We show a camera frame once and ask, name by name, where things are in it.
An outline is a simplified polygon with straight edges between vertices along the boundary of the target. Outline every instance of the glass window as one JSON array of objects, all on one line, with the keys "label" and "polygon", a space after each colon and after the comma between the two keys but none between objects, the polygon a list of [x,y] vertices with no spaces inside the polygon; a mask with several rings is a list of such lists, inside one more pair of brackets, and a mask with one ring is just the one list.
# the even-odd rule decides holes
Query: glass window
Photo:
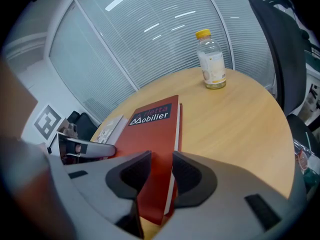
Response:
[{"label": "glass window", "polygon": [[73,95],[100,121],[135,92],[74,3],[49,57]]},{"label": "glass window", "polygon": [[230,35],[235,70],[261,85],[272,85],[275,77],[271,52],[248,0],[214,0]]},{"label": "glass window", "polygon": [[199,67],[195,32],[210,29],[232,68],[226,33],[210,0],[78,0],[95,28],[141,88]]}]

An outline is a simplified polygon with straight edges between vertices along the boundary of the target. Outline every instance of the wall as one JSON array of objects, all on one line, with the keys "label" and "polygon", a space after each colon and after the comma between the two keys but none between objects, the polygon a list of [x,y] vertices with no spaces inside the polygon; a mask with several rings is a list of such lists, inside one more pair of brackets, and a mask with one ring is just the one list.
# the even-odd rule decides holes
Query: wall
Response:
[{"label": "wall", "polygon": [[[73,111],[77,111],[80,114],[83,112],[88,113],[69,91],[49,61],[38,61],[28,66],[26,70],[19,72],[17,77],[37,100],[37,105],[22,132],[21,137],[24,141],[33,144],[46,142],[45,138],[35,128],[34,122],[42,109],[48,104],[62,118],[67,118]],[[97,120],[91,119],[98,125],[99,122]]]},{"label": "wall", "polygon": [[11,59],[7,58],[7,63],[12,71],[17,75],[27,70],[27,67],[44,59],[44,48],[38,47],[18,54]]}]

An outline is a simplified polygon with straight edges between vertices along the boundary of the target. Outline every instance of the red binder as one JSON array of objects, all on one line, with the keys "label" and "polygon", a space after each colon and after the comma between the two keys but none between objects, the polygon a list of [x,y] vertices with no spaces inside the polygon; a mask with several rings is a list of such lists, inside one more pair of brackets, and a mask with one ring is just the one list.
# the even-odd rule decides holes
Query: red binder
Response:
[{"label": "red binder", "polygon": [[151,172],[137,202],[139,215],[158,225],[172,214],[176,196],[172,154],[181,143],[180,107],[175,95],[136,109],[115,144],[116,157],[151,151]]}]

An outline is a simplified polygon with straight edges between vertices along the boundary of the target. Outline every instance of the round table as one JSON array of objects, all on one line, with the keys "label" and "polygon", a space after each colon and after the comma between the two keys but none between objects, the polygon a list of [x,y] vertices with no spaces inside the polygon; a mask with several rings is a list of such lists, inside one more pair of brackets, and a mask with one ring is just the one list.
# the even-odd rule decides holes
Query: round table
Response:
[{"label": "round table", "polygon": [[[163,76],[120,104],[92,140],[110,119],[122,114],[129,119],[139,107],[179,95],[183,152],[247,169],[288,198],[294,180],[295,155],[283,111],[254,79],[231,69],[227,69],[226,76],[226,86],[216,90],[205,87],[200,68]],[[146,239],[157,231],[149,230],[150,224],[142,219]]]}]

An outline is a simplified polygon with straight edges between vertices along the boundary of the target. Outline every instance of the office chair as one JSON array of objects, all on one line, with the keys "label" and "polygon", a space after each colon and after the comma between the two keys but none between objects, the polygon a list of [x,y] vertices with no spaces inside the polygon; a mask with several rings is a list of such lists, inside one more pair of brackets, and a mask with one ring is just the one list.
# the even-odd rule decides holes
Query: office chair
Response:
[{"label": "office chair", "polygon": [[84,141],[90,141],[98,129],[87,113],[79,114],[73,111],[67,120],[77,126],[78,138]]},{"label": "office chair", "polygon": [[293,18],[267,1],[249,0],[268,42],[274,64],[277,102],[287,118],[294,139],[320,157],[316,138],[296,115],[290,114],[304,101],[307,70],[304,43]]}]

